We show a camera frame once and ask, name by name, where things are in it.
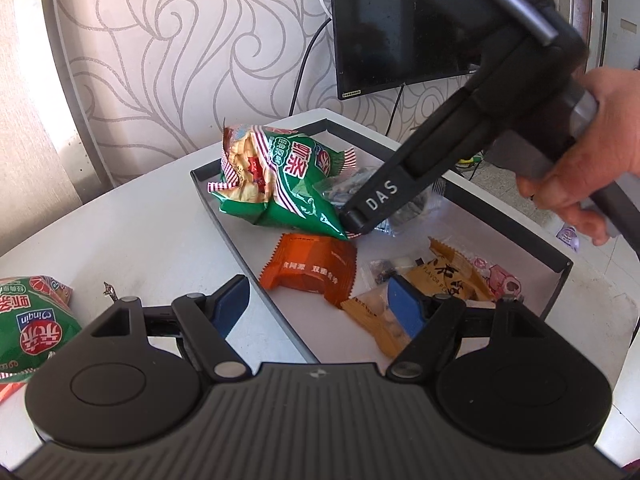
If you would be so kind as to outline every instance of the white table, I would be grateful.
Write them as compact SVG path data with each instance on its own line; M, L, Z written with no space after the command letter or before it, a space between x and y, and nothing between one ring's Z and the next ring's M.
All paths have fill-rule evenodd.
M390 148L398 144L324 109L273 123L295 128L330 119ZM190 171L220 156L220 144L141 176L69 213L0 258L0 276L47 274L74 289L71 307L87 324L110 306L103 282L143 304L167 304L187 292L211 293L241 273L191 181ZM606 375L622 368L638 310L603 275L524 215L449 172L447 177L555 245L574 267L547 322ZM228 341L255 370L262 361L302 362L252 289ZM0 405L0 463L15 468L39 445L20 391Z

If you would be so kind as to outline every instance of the black circular pad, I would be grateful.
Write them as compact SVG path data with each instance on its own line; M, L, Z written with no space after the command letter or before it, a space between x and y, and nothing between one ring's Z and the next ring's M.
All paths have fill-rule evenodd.
M115 406L135 399L145 389L144 372L122 363L102 363L78 372L71 391L82 402L95 406Z
M462 356L438 378L441 407L491 446L549 452L593 443L609 414L606 378L568 343L511 340Z
M43 438L104 449L167 433L199 398L193 367L148 343L138 300L117 302L47 360L31 378L25 404Z

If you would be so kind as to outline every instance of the yellow snack packet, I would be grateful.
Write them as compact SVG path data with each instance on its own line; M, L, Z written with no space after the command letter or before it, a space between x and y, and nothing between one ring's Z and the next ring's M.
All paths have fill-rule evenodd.
M461 300L491 301L494 298L484 278L462 254L442 242L429 238L436 257L409 270L405 278L421 293L451 294Z
M388 283L383 283L343 301L340 306L374 337L384 355L395 358L411 342L411 338L388 307L387 287Z

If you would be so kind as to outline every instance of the swirl pattern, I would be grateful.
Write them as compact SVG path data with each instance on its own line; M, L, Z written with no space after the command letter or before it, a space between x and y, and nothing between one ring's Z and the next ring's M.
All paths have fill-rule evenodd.
M224 123L286 116L318 0L57 0L73 77L118 183L221 139ZM407 87L390 136L403 140L464 83ZM296 111L325 107L384 132L398 90L339 101L333 32L309 56Z

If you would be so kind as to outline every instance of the floor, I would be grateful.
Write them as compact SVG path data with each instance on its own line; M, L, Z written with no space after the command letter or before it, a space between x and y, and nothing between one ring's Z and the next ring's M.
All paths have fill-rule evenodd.
M521 197L515 187L513 173L482 163L473 183L497 196L507 204L556 234L562 221L548 211L535 207ZM613 282L620 292L626 292L640 305L640 262L624 238L611 239L602 247L580 235L578 254ZM640 459L640 337L629 350L618 384L613 392L613 407L600 434L597 447L618 465Z

